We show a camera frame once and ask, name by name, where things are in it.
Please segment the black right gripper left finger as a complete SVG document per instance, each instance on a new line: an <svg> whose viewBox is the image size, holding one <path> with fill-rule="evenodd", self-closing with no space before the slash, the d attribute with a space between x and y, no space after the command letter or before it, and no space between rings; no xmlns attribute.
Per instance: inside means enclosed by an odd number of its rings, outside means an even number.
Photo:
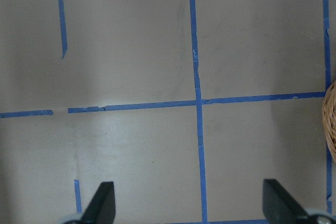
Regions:
<svg viewBox="0 0 336 224"><path fill-rule="evenodd" d="M113 224L116 216L113 182L102 182L85 212L80 223Z"/></svg>

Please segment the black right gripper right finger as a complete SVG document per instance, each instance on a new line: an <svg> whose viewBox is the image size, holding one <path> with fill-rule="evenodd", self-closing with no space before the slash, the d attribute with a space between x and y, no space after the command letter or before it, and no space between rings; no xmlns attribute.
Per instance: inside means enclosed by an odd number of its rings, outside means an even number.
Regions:
<svg viewBox="0 0 336 224"><path fill-rule="evenodd" d="M271 224L309 223L308 213L276 179L264 179L263 214Z"/></svg>

